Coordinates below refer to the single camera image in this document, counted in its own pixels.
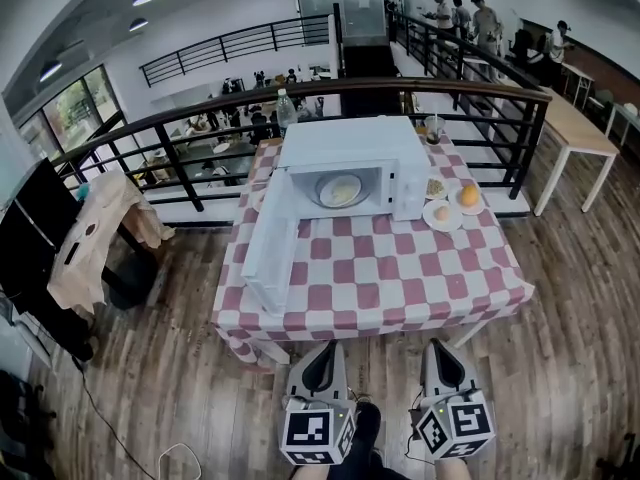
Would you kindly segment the plastic cup with dark drink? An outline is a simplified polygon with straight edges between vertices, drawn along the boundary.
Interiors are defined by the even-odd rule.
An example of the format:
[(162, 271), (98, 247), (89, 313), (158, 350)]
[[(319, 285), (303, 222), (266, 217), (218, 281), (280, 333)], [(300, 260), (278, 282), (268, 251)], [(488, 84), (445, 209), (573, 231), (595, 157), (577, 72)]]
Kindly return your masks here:
[(426, 130), (426, 142), (430, 145), (438, 145), (441, 141), (441, 136), (444, 133), (444, 126), (446, 121), (437, 114), (429, 116), (424, 120)]

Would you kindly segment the person's right forearm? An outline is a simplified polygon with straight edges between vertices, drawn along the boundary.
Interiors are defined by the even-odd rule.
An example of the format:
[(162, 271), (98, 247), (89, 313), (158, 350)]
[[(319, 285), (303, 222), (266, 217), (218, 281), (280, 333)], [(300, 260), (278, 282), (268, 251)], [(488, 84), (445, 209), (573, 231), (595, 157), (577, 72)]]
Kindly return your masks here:
[(448, 458), (435, 462), (435, 480), (472, 480), (472, 478), (465, 460)]

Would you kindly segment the person's left forearm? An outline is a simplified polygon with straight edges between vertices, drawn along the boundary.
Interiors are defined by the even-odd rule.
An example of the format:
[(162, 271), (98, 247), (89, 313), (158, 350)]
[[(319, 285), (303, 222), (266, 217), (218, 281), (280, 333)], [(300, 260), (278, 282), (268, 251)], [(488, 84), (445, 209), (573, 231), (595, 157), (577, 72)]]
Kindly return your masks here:
[(327, 480), (330, 469), (330, 465), (297, 466), (289, 480)]

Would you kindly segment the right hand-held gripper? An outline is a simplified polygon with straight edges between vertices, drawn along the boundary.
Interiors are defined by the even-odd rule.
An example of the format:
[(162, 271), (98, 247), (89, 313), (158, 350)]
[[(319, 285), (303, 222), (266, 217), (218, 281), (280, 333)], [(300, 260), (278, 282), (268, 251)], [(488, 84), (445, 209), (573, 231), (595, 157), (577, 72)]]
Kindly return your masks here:
[(425, 396), (466, 391), (421, 410), (415, 428), (429, 459), (467, 458), (495, 438), (484, 394), (475, 389), (475, 367), (464, 352), (432, 338), (423, 354), (421, 385)]

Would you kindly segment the white microwave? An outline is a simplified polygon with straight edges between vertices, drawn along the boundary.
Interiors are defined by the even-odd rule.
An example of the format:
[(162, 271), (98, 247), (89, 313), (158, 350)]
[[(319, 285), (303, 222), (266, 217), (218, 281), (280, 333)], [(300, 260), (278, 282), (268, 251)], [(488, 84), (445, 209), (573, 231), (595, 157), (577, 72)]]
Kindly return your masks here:
[[(378, 116), (291, 125), (267, 186), (241, 275), (265, 310), (286, 307), (298, 225), (303, 219), (422, 215), (430, 161), (406, 116)], [(352, 173), (370, 188), (359, 204), (326, 209), (315, 186), (327, 174)]]

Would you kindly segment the person's black trousers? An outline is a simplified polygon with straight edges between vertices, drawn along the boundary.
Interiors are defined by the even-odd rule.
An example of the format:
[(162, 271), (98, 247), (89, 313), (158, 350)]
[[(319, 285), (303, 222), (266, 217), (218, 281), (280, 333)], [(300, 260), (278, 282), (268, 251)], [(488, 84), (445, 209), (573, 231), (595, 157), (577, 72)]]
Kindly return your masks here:
[(384, 466), (380, 453), (375, 449), (381, 426), (379, 408), (369, 401), (361, 401), (356, 409), (356, 430), (351, 449), (343, 463), (333, 469), (333, 480), (410, 480)]

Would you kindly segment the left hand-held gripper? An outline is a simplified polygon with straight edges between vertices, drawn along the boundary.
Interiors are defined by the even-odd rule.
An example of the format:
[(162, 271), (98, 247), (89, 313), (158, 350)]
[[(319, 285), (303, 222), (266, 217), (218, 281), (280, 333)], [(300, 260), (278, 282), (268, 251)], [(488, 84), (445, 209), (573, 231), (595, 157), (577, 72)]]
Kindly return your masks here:
[(356, 403), (347, 397), (344, 348), (337, 340), (318, 345), (290, 370), (279, 449), (294, 466), (337, 466), (351, 449)]

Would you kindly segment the red checkered tablecloth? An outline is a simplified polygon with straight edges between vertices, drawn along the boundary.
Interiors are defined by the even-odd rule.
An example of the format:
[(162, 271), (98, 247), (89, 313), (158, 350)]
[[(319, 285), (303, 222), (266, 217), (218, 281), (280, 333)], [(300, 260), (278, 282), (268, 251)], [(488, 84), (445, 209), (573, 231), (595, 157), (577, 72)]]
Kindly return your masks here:
[(466, 215), (452, 232), (423, 220), (388, 216), (304, 220), (287, 306), (282, 315), (264, 310), (241, 270), (258, 217), (251, 196), (266, 188), (281, 143), (260, 143), (240, 198), (223, 259), (212, 311), (219, 335), (242, 361), (263, 355), (252, 346), (326, 330), (365, 330), (451, 318), (475, 322), (513, 314), (533, 295), (493, 212)]

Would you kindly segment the white noodle plate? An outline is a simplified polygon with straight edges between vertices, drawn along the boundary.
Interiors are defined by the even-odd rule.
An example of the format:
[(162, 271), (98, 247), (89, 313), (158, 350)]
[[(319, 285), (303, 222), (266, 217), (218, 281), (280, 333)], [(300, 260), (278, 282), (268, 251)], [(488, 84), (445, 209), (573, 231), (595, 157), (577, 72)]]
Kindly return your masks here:
[[(332, 185), (333, 185), (337, 180), (344, 180), (344, 179), (353, 179), (353, 180), (357, 179), (357, 180), (359, 181), (360, 190), (359, 190), (359, 192), (358, 192), (357, 196), (356, 196), (353, 200), (351, 200), (348, 204), (341, 205), (341, 206), (334, 206), (334, 205), (332, 205), (332, 204), (329, 202), (329, 190), (330, 190), (330, 187), (331, 187), (331, 186), (332, 186)], [(322, 185), (322, 187), (321, 187), (321, 188), (320, 188), (320, 190), (319, 190), (319, 200), (320, 200), (320, 203), (321, 203), (322, 205), (324, 205), (325, 207), (327, 207), (327, 208), (340, 208), (340, 207), (345, 207), (345, 206), (350, 205), (350, 204), (351, 204), (351, 203), (352, 203), (352, 202), (353, 202), (353, 201), (358, 197), (358, 195), (359, 195), (359, 194), (360, 194), (360, 192), (361, 192), (361, 189), (362, 189), (362, 182), (361, 182), (361, 180), (360, 180), (360, 178), (359, 178), (358, 176), (353, 175), (353, 174), (340, 174), (340, 175), (336, 175), (336, 176), (331, 177), (330, 179), (328, 179), (328, 180), (327, 180), (327, 181)]]

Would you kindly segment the clear plastic water bottle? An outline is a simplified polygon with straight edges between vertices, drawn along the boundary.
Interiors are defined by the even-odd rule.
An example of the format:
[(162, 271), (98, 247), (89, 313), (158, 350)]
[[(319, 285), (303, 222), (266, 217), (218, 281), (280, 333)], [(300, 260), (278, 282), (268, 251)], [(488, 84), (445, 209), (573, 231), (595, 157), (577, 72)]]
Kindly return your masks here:
[(280, 136), (285, 138), (291, 125), (298, 123), (298, 114), (292, 99), (284, 88), (277, 91), (276, 115)]

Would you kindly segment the large glass window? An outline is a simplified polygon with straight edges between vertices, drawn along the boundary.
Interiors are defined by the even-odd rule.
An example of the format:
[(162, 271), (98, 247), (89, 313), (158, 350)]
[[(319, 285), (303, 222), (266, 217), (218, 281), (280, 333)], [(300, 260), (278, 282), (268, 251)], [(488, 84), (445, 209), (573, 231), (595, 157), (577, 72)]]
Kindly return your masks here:
[(38, 109), (19, 133), (37, 158), (54, 160), (98, 136), (120, 113), (107, 71), (99, 65)]

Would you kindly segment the black railing with wooden handrail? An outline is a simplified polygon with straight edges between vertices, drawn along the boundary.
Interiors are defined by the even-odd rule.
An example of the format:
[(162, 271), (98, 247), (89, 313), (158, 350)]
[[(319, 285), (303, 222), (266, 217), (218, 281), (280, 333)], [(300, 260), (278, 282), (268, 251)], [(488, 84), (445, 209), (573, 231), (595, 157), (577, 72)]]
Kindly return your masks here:
[[(455, 104), (462, 100), (469, 101), (473, 96), (482, 97), (489, 101), (493, 99), (506, 100), (521, 112), (521, 118), (507, 118), (499, 109), (492, 115), (484, 115), (480, 112), (465, 115), (444, 114), (437, 110), (427, 113), (411, 113), (403, 110), (401, 113), (414, 122), (426, 121), (429, 117), (437, 116), (447, 122), (459, 121), (490, 125), (494, 129), (494, 134), (501, 138), (500, 141), (496, 142), (489, 137), (484, 137), (481, 140), (455, 140), (453, 144), (460, 147), (491, 149), (497, 158), (495, 162), (471, 162), (467, 167), (471, 170), (502, 170), (504, 177), (501, 181), (481, 181), (479, 186), (483, 189), (507, 189), (509, 191), (508, 198), (512, 201), (516, 200), (521, 192), (537, 147), (539, 134), (542, 131), (546, 110), (551, 101), (551, 97), (542, 88), (514, 70), (507, 70), (504, 77), (496, 83), (425, 77), (365, 77), (303, 82), (289, 85), (286, 90), (288, 95), (296, 98), (327, 95), (344, 97), (351, 94), (375, 96), (387, 93), (429, 93), (447, 94), (452, 97)], [(99, 128), (85, 144), (54, 159), (52, 165), (63, 167), (61, 174), (63, 179), (74, 176), (83, 183), (85, 169), (81, 164), (100, 146), (111, 146), (117, 140), (145, 130), (153, 130), (159, 140), (157, 144), (138, 147), (122, 154), (116, 153), (109, 159), (93, 164), (91, 166), (93, 169), (112, 162), (122, 163), (130, 156), (140, 155), (159, 147), (165, 149), (192, 140), (190, 137), (170, 139), (164, 128), (167, 123), (193, 116), (212, 114), (226, 107), (238, 108), (271, 102), (276, 99), (276, 96), (277, 90), (274, 87), (231, 93), (204, 103), (161, 112), (115, 130), (113, 127), (124, 119), (123, 114), (118, 112), (110, 118), (107, 124)]]

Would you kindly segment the large black screen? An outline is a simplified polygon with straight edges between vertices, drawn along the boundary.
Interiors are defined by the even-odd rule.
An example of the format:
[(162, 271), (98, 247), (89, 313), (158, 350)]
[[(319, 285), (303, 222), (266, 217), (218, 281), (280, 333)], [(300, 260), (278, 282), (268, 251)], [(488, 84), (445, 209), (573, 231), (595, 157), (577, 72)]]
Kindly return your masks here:
[(81, 209), (51, 162), (25, 174), (0, 218), (0, 289), (17, 312), (57, 307), (47, 285)]

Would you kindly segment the dark stairway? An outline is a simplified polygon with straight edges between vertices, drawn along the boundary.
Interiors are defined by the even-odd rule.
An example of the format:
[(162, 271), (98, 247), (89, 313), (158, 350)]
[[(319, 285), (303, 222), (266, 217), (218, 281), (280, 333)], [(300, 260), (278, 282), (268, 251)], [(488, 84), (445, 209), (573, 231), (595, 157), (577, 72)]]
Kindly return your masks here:
[[(349, 4), (345, 9), (333, 3), (338, 74), (347, 82), (369, 78), (396, 78), (396, 68), (382, 7), (360, 8)], [(371, 117), (401, 113), (398, 90), (371, 86), (340, 94), (344, 117)]]

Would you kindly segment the black chair frame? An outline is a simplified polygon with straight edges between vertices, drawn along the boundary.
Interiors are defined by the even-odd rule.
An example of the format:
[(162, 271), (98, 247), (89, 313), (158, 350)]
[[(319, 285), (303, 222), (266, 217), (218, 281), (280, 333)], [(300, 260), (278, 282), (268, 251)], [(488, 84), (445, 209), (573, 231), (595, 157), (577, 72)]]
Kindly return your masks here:
[(0, 369), (0, 480), (56, 480), (46, 453), (54, 448), (41, 406), (44, 387)]

